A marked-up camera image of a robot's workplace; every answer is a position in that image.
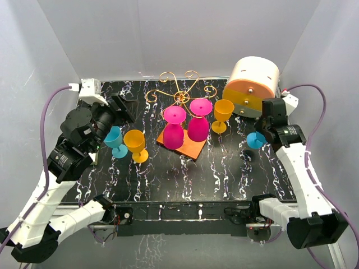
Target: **marble tabletop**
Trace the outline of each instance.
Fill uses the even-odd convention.
[[[181,89],[188,89],[193,80],[178,81]],[[200,80],[191,90],[192,97],[205,96],[204,87],[212,85],[222,97],[226,80]],[[174,94],[174,81],[114,81],[104,82],[105,98],[120,92],[125,99],[140,101],[135,123],[122,126],[125,134],[131,129],[144,131],[149,159],[134,163],[129,152],[123,159],[112,157],[111,149],[102,144],[98,164],[85,170],[77,184],[66,194],[63,204],[88,201],[101,193],[114,202],[206,202],[249,201],[252,196],[275,194],[281,200],[294,200],[292,186],[283,165],[269,145],[252,150],[246,136],[254,131],[253,119],[232,115],[227,130],[218,135],[210,131],[196,161],[179,155],[156,143],[166,125],[161,111],[173,103],[170,96],[157,94],[157,102],[148,103],[145,94],[160,89]],[[208,121],[215,121],[213,113]]]

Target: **wooden base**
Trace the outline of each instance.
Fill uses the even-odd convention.
[[[187,130],[184,130],[184,131],[185,131],[185,141],[184,141],[182,147],[180,147],[174,151],[178,152],[182,155],[186,155],[187,157],[192,158],[195,161],[195,160],[197,160],[198,156],[200,155],[207,140],[202,141],[202,142],[192,141],[188,137]],[[157,143],[163,145],[163,131],[157,138]]]

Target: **purple cable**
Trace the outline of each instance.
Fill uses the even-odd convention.
[[[50,184],[50,177],[49,177],[49,169],[47,167],[47,155],[46,155],[46,148],[45,148],[45,117],[46,117],[46,112],[47,109],[49,107],[49,104],[51,103],[51,100],[54,98],[54,96],[59,93],[60,91],[63,90],[67,90],[67,89],[71,89],[71,86],[65,86],[62,87],[60,89],[57,89],[46,101],[44,108],[43,108],[43,112],[41,114],[41,121],[40,121],[40,144],[41,144],[41,154],[42,154],[42,158],[43,158],[43,166],[44,166],[44,172],[45,172],[45,178],[46,178],[46,182],[45,182],[45,187],[43,192],[39,195],[37,201],[40,201],[45,194],[47,193],[48,189],[49,189],[49,184]],[[31,211],[35,208],[36,203],[33,203],[28,210],[24,213],[24,215],[22,216],[22,219],[26,219],[27,216],[31,213]],[[22,221],[20,220],[14,227],[14,229],[9,233],[9,235],[7,236],[7,238],[4,240],[4,242],[1,244],[0,247],[0,254],[2,253],[2,251],[4,250],[7,242],[10,241],[11,237],[14,235],[14,233],[18,230],[18,228],[20,227],[20,225],[22,224]]]
[[[81,201],[79,201],[79,207],[82,207],[82,206],[84,206],[84,203],[82,203]],[[99,238],[99,237],[95,234],[95,232],[93,231],[93,229],[91,229],[90,225],[88,225],[88,229],[89,229],[90,233],[92,233],[92,235],[94,236],[94,238],[95,238],[99,243],[101,243],[101,244],[104,244],[104,243],[105,243],[104,240],[102,240],[101,238]]]
[[[324,118],[324,115],[325,115],[325,111],[326,111],[326,98],[325,98],[325,95],[324,95],[324,92],[321,88],[319,88],[318,86],[316,85],[313,85],[313,84],[303,84],[303,85],[297,85],[297,86],[294,86],[294,87],[290,87],[287,89],[287,91],[291,91],[295,88],[298,88],[298,87],[303,87],[303,86],[309,86],[309,87],[314,87],[318,90],[318,92],[320,93],[322,99],[323,99],[323,110],[321,112],[321,115],[320,115],[320,118],[316,124],[316,126],[314,127],[313,131],[310,133],[309,137],[308,137],[308,141],[307,141],[307,145],[306,145],[306,152],[304,154],[304,163],[305,163],[305,168],[307,168],[307,173],[308,173],[308,176],[309,178],[311,179],[311,181],[316,184],[316,180],[315,178],[313,177],[312,175],[312,172],[309,168],[309,152],[310,152],[310,146],[311,146],[311,143],[312,143],[312,137],[313,135],[315,134],[316,130],[319,128],[319,125],[321,124],[321,122],[323,121],[323,118]],[[354,225],[354,223],[349,219],[349,217],[347,216],[347,214],[344,212],[344,210],[337,204],[335,203],[318,185],[316,186],[316,189],[321,193],[321,195],[323,195],[336,209],[337,211],[344,217],[344,219],[346,220],[346,222],[348,222],[350,228],[352,228],[353,230],[353,233],[354,233],[354,236],[355,236],[355,239],[357,240],[357,246],[358,246],[358,250],[359,250],[359,233]],[[318,260],[318,258],[314,255],[313,251],[308,248],[308,251],[309,253],[311,254],[311,256],[313,257],[313,259],[324,269],[328,269],[326,267],[326,265],[324,265],[322,262],[320,262]],[[357,265],[355,266],[355,269],[359,269],[359,257],[358,257],[358,261],[357,261]]]

